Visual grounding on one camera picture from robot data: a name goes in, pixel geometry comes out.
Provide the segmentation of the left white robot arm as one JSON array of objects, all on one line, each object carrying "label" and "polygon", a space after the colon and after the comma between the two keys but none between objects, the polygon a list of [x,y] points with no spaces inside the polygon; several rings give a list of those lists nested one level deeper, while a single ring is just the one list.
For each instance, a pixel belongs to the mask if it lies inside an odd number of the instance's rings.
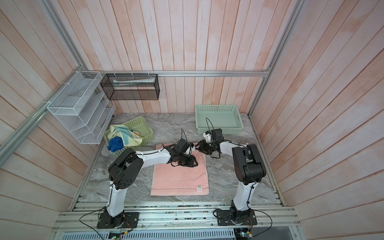
[{"label": "left white robot arm", "polygon": [[109,167],[111,186],[108,214],[114,218],[123,212],[127,188],[135,182],[141,169],[160,164],[193,168],[198,165],[192,155],[195,149],[193,144],[181,148],[166,146],[146,152],[126,149]]}]

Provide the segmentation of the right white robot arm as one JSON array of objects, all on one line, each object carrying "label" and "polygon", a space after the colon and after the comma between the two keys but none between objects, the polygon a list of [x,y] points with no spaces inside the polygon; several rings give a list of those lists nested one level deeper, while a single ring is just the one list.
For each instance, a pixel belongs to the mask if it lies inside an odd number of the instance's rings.
[{"label": "right white robot arm", "polygon": [[206,155],[218,152],[233,158],[239,181],[233,209],[236,212],[248,211],[256,187],[267,174],[258,147],[254,144],[243,146],[230,141],[208,143],[202,140],[196,144],[196,149]]}]

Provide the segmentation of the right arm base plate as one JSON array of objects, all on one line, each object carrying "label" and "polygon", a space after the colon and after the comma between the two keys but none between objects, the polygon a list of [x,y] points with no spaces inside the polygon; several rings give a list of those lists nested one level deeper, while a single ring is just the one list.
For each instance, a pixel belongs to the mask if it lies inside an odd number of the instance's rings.
[{"label": "right arm base plate", "polygon": [[213,215],[217,219],[219,226],[257,225],[255,212],[251,209],[247,211],[238,211],[234,208],[229,210],[215,209]]}]

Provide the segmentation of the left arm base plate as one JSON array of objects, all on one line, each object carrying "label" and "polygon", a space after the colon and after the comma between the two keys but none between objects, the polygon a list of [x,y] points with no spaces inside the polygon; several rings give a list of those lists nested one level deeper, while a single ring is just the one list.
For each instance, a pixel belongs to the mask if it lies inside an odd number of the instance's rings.
[{"label": "left arm base plate", "polygon": [[99,215],[97,229],[129,228],[134,229],[138,225],[139,212],[125,212],[111,217],[107,210]]}]

